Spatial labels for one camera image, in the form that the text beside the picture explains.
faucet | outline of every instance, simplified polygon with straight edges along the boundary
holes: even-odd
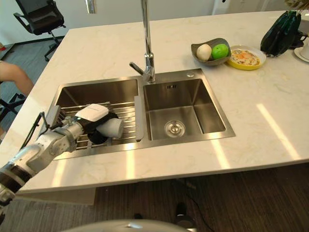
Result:
[[[151,39],[150,39],[150,25],[148,16],[148,0],[140,0],[141,10],[143,14],[144,30],[145,30],[145,42],[146,42],[146,53],[144,55],[146,59],[146,68],[143,71],[135,63],[130,62],[130,66],[142,75],[143,79],[148,83],[155,82],[155,64],[154,64],[154,54],[151,52]]]

white marble countertop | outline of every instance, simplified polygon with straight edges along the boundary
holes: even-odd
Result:
[[[213,38],[259,48],[281,12],[226,14],[151,22],[157,73],[202,68],[236,137],[53,161],[21,190],[81,189],[227,173],[309,160],[309,64],[292,51],[255,71],[205,67],[190,44]],[[144,64],[142,23],[71,29],[0,145],[1,165],[18,152],[37,114],[60,84],[133,76]]]

white saucer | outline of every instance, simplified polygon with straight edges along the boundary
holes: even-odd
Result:
[[[298,58],[300,58],[300,59],[302,59],[303,61],[309,63],[309,59],[304,58],[304,57],[300,54],[300,52],[301,52],[302,49],[303,49],[303,47],[295,48],[295,49],[294,49],[294,53],[295,53],[295,55],[297,55]]]

drain strainer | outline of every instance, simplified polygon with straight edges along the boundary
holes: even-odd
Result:
[[[164,132],[171,138],[182,137],[185,132],[185,126],[180,121],[169,121],[164,126]]]

double sink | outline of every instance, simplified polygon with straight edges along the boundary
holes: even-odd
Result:
[[[201,69],[159,73],[154,84],[133,76],[61,85],[49,121],[73,116],[91,103],[124,121],[122,138],[95,145],[81,135],[76,151],[57,160],[235,136]]]

